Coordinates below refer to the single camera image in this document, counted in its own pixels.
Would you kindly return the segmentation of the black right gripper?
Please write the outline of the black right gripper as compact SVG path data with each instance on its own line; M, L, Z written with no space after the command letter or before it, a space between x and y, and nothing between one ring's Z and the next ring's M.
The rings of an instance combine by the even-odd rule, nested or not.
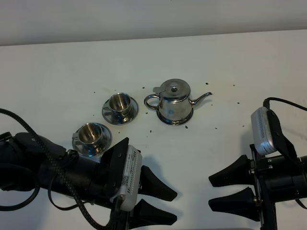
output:
M250 145L257 197L248 187L232 195L209 200L212 211L260 221L262 230L277 229L275 204L302 198L302 158L297 156L294 145L281 131L277 131L274 137L280 153L278 156L261 156L255 146ZM252 185L249 170L250 159L242 155L225 169L209 176L209 181L213 187ZM260 200L260 211L257 198Z

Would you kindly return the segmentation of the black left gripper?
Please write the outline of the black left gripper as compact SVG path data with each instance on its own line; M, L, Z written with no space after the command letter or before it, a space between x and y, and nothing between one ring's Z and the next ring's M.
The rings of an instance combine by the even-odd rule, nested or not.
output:
M130 145L129 138L124 138L103 154L92 180L92 192L95 196L93 200L96 205L114 209L119 200L121 206L121 197L115 198L113 202L110 201L110 198L115 195L120 187L128 145ZM177 192L164 184L145 165L141 167L139 185L138 194L141 195L164 201L173 201L177 197ZM152 225L170 226L176 221L177 216L175 214L158 209L144 199L141 199L130 212L130 229Z

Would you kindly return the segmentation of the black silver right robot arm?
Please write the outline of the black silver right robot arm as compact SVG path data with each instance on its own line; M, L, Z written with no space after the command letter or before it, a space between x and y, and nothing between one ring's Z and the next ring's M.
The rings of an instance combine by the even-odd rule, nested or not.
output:
M260 222L260 229L277 229L276 203L294 200L301 202L307 196L307 158L296 159L294 165L282 154L264 157L253 144L251 156L240 156L234 163L209 177L213 187L245 185L231 195L210 199L212 211L233 214Z

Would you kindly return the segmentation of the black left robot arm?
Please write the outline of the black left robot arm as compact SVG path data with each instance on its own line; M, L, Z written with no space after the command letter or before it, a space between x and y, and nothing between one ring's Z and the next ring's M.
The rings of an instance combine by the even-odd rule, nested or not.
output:
M151 225L172 225L176 215L160 210L138 195L172 201L177 193L142 164L141 153L125 138L99 160L80 157L73 150L44 139L53 159L76 189L82 203L117 211L116 230L131 230ZM29 133L14 137L5 133L0 142L0 187L4 191L47 189L66 196L71 193Z

